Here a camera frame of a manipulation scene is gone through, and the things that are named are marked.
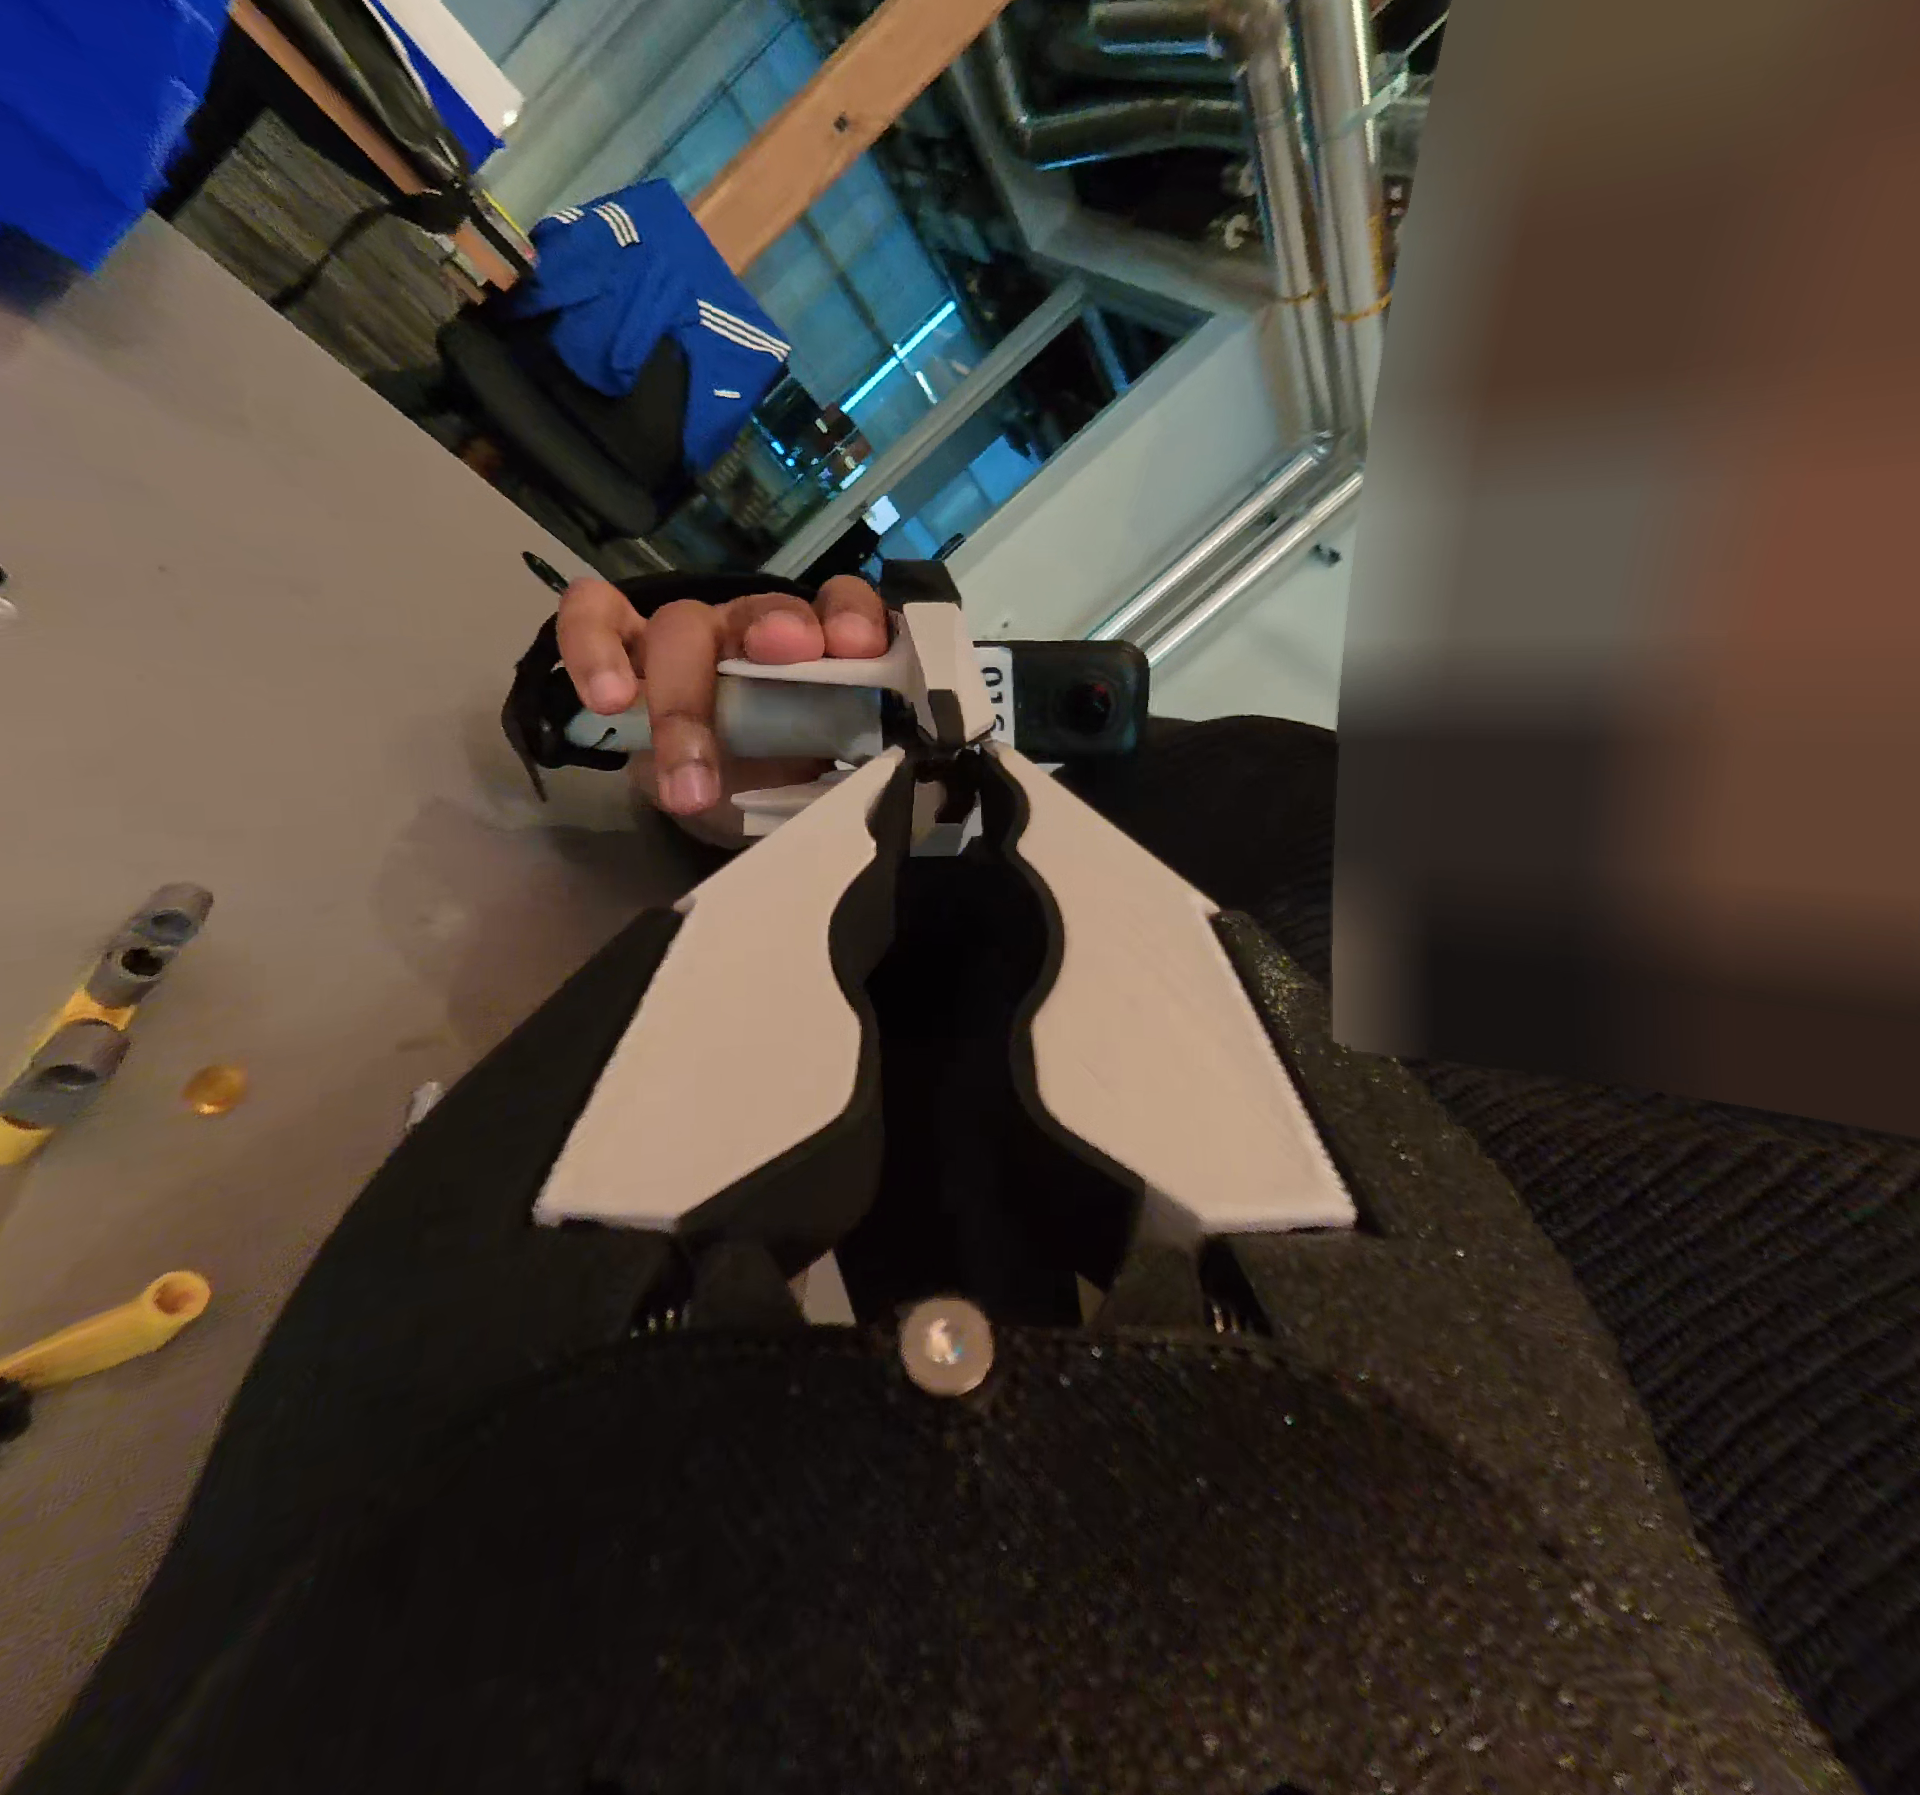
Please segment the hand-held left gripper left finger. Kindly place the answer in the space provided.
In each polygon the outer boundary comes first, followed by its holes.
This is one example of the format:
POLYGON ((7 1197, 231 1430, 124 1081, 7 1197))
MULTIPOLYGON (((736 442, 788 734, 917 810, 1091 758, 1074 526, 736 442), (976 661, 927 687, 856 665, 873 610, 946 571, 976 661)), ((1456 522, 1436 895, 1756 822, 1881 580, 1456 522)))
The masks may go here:
POLYGON ((889 750, 673 906, 538 1223, 831 1244, 864 1213, 881 1150, 868 983, 895 938, 915 790, 889 750))

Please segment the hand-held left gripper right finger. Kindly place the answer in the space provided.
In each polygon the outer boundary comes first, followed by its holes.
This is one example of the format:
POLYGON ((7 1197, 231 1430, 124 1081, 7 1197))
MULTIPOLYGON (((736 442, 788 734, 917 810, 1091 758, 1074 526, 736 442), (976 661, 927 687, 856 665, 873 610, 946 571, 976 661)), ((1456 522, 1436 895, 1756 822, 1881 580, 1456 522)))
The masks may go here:
POLYGON ((1043 1112, 1143 1187, 1153 1244, 1356 1230, 1217 904, 1021 751, 991 758, 1015 792, 1012 855, 1060 928, 1028 1025, 1043 1112))

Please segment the dark grey pin connector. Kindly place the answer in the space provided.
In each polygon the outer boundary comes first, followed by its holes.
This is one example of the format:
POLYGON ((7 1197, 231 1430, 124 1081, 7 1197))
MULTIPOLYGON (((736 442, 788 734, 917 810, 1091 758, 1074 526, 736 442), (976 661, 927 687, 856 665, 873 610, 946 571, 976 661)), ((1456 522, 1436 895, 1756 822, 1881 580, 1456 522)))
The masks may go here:
POLYGON ((203 928, 213 908, 214 894, 194 880, 175 880, 146 895, 96 960, 83 995, 113 1011, 141 1006, 203 928))
POLYGON ((105 1018, 65 1022, 4 1088, 4 1123, 29 1134, 70 1125, 115 1078, 126 1049, 126 1032, 105 1018))

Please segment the grey yellow connector assembly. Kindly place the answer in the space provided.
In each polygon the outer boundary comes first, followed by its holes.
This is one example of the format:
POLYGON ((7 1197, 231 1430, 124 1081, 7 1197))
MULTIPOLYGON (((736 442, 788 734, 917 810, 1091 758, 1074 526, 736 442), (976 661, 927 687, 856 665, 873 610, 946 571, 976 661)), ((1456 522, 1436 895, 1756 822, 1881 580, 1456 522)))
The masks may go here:
MULTIPOLYGON (((83 995, 83 991, 77 991, 70 1000, 66 1000, 66 1002, 62 1004, 60 1011, 58 1011, 51 1022, 45 1022, 45 1025, 37 1030, 33 1044, 16 1058, 16 1065, 12 1065, 12 1067, 4 1073, 3 1092, 4 1092, 4 1088, 23 1072, 23 1067, 28 1065, 28 1062, 33 1058, 36 1049, 37 1049, 57 1029, 60 1029, 65 1022, 74 1020, 74 1018, 105 1018, 105 1020, 113 1022, 115 1026, 123 1029, 123 1032, 126 1032, 130 1043, 132 1043, 130 1029, 132 1029, 133 1015, 136 1015, 136 1007, 116 1010, 116 1011, 113 1011, 113 1010, 101 1010, 101 1007, 97 1007, 96 1004, 92 1004, 92 1002, 83 995)), ((92 1098, 92 1103, 89 1103, 88 1109, 92 1109, 92 1108, 106 1095, 110 1083, 92 1098)), ((60 1130, 57 1130, 57 1132, 51 1132, 51 1134, 29 1134, 29 1132, 23 1132, 23 1130, 19 1130, 19 1127, 7 1125, 4 1120, 3 1120, 3 1169, 8 1172, 8 1169, 12 1169, 12 1168, 19 1168, 19 1166, 28 1164, 28 1161, 29 1161, 31 1157, 36 1157, 54 1136, 58 1136, 60 1132, 65 1132, 65 1130, 77 1125, 77 1123, 83 1120, 83 1116, 80 1116, 70 1125, 65 1125, 65 1127, 60 1127, 60 1130)))

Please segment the person's right forearm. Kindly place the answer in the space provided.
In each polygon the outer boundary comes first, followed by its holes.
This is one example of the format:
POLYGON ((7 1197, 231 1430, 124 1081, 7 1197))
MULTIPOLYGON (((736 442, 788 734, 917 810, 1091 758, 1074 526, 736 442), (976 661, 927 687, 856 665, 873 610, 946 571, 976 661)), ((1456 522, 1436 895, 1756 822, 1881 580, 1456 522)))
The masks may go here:
POLYGON ((1270 717, 1149 719, 1138 747, 1058 781, 1333 989, 1339 737, 1270 717))

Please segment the person's right hand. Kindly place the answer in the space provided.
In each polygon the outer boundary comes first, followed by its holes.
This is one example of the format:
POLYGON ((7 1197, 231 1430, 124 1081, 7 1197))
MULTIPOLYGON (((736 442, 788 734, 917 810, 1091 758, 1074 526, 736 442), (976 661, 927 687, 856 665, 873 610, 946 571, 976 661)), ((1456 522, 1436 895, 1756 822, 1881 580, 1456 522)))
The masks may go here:
POLYGON ((560 601, 558 647, 578 698, 601 715, 647 706, 653 743, 629 763, 641 801, 699 839, 736 844, 741 794, 805 786, 821 763, 727 754, 716 727, 724 661, 797 665, 880 659, 889 613, 861 577, 829 580, 817 596, 758 593, 722 604, 679 599, 642 617, 606 581, 578 580, 560 601))

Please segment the black office chair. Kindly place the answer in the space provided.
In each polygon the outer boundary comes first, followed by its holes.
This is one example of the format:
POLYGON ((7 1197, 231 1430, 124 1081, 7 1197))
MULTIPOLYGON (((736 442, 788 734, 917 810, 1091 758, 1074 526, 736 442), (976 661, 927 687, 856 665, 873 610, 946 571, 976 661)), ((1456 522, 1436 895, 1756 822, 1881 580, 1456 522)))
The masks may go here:
POLYGON ((695 501, 683 439, 693 380, 675 338, 660 338, 620 394, 571 371, 547 320, 466 312, 445 325, 437 354, 468 422, 515 484, 591 545, 647 542, 695 501))

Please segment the blue striped jacket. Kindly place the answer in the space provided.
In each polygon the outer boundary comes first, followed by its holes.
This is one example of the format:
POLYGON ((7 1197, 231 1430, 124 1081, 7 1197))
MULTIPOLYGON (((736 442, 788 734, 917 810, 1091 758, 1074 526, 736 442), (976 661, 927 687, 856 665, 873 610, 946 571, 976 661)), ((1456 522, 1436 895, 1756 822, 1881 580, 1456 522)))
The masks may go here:
POLYGON ((533 229, 534 268, 499 315, 536 328, 571 383, 609 403, 642 394, 664 349, 668 419, 689 474, 709 471, 789 368, 788 334, 669 181, 620 186, 533 229))

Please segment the wooden beam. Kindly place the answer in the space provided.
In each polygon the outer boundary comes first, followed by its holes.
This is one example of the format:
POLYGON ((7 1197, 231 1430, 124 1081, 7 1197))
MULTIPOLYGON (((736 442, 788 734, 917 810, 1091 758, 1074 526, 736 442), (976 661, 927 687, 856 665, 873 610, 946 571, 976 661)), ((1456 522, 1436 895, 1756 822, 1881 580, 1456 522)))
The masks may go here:
POLYGON ((695 202, 747 273, 1012 0, 884 0, 695 202))

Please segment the yellow tapered connector piece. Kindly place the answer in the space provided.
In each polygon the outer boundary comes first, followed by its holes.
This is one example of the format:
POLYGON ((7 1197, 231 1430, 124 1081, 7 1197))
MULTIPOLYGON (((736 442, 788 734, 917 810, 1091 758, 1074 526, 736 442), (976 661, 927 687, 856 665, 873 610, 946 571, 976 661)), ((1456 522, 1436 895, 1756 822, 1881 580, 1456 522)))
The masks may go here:
POLYGON ((160 1350, 210 1306, 213 1283, 196 1272, 171 1272, 132 1300, 93 1312, 3 1359, 4 1387, 37 1395, 101 1376, 160 1350))

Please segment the silver insulated pipework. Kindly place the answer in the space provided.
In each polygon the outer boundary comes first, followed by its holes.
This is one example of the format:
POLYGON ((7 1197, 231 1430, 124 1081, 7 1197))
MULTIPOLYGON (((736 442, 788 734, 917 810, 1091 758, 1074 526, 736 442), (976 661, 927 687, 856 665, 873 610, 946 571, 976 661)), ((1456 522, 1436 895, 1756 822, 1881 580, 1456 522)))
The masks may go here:
POLYGON ((1032 172, 1214 152, 1253 177, 1298 417, 1366 455, 1390 302, 1372 0, 1041 0, 959 60, 1032 172))

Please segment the blue plastic bin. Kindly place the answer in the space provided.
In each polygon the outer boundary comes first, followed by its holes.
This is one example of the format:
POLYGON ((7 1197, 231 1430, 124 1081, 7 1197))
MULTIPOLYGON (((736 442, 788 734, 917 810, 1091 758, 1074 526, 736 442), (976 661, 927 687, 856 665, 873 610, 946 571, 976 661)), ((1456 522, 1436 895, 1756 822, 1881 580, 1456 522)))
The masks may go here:
POLYGON ((232 0, 3 0, 3 223, 97 273, 200 109, 232 0))

